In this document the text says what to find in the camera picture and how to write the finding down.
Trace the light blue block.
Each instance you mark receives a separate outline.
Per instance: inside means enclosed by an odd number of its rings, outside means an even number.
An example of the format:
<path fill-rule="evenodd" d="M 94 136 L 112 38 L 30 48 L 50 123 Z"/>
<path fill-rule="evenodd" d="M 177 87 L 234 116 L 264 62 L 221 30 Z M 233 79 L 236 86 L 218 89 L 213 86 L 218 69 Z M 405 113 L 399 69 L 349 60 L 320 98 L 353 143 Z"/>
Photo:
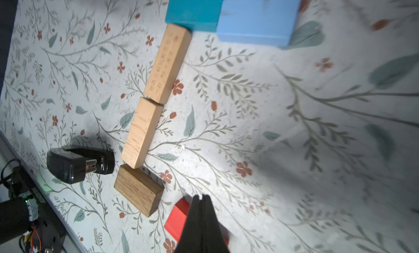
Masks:
<path fill-rule="evenodd" d="M 302 0 L 224 0 L 216 34 L 223 42 L 286 47 Z"/>

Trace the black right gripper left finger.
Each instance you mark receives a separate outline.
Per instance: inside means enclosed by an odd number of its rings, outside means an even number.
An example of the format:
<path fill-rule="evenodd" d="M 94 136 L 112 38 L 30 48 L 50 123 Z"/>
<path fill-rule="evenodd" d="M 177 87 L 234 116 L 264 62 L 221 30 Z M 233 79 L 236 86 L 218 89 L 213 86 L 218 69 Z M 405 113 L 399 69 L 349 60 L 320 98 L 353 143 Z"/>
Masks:
<path fill-rule="evenodd" d="M 187 219 L 182 231 L 182 235 L 175 253 L 201 253 L 203 250 L 202 232 L 203 216 L 202 201 L 198 195 L 193 197 L 191 207 L 188 211 Z"/>

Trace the red block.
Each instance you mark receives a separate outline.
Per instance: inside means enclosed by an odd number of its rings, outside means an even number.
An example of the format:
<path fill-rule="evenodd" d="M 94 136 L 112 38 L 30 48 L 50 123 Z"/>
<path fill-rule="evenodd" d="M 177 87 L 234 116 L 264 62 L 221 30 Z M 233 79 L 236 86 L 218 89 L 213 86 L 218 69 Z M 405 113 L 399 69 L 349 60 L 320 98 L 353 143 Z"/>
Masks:
<path fill-rule="evenodd" d="M 191 207 L 191 202 L 187 202 L 185 199 L 180 199 L 171 211 L 168 220 L 166 221 L 164 228 L 169 232 L 170 235 L 175 239 L 176 242 L 180 241 L 182 231 L 187 219 L 188 211 Z M 225 243 L 228 246 L 229 240 L 224 237 Z"/>

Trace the light wooden block slanted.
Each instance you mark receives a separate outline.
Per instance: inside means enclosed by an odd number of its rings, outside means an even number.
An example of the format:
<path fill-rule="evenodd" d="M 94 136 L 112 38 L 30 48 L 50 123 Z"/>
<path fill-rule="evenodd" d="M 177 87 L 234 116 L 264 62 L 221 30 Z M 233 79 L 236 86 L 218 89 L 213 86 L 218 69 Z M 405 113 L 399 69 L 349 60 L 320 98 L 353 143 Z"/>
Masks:
<path fill-rule="evenodd" d="M 143 166 L 162 111 L 161 104 L 144 97 L 140 99 L 122 151 L 122 160 L 131 168 Z"/>

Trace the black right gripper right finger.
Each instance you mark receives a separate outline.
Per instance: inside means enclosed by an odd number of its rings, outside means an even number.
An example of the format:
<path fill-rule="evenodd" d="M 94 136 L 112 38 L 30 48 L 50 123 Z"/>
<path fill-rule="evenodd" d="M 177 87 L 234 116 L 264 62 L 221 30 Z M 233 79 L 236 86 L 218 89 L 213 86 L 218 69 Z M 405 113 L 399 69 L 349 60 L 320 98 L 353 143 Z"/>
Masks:
<path fill-rule="evenodd" d="M 209 195 L 201 200 L 202 216 L 202 252 L 203 253 L 229 253 L 220 225 Z"/>

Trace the light wooden block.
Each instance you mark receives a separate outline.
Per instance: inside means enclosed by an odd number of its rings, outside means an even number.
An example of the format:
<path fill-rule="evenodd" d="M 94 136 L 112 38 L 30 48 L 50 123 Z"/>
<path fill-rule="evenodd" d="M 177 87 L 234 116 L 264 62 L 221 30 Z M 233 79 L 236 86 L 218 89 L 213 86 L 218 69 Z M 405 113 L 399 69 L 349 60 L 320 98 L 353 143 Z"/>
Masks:
<path fill-rule="evenodd" d="M 191 40 L 192 34 L 186 28 L 167 25 L 146 83 L 147 97 L 159 104 L 167 104 Z"/>

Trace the teal block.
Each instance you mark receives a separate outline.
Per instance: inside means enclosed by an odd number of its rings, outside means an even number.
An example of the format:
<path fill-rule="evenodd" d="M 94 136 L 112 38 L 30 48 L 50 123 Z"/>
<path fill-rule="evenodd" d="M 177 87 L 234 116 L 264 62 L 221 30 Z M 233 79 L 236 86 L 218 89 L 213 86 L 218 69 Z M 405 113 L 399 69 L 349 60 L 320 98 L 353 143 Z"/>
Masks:
<path fill-rule="evenodd" d="M 167 24 L 191 31 L 216 32 L 223 0 L 169 0 Z"/>

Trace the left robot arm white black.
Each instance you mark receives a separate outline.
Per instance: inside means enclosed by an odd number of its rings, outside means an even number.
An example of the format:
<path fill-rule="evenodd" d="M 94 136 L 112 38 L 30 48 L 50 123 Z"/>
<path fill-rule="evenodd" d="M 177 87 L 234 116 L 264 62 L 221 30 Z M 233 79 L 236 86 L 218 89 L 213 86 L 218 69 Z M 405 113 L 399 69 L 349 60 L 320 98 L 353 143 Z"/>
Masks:
<path fill-rule="evenodd" d="M 1 202 L 1 244 L 27 232 L 38 218 L 35 198 L 17 197 Z"/>

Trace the dark wooden block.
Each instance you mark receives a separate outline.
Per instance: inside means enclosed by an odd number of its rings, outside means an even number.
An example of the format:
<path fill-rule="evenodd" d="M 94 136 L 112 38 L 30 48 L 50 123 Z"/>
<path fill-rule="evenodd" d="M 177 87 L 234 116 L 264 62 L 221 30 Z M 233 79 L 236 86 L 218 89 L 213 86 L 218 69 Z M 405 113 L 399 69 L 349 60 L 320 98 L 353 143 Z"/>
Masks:
<path fill-rule="evenodd" d="M 114 188 L 147 218 L 158 209 L 164 191 L 142 170 L 128 164 L 120 166 Z"/>

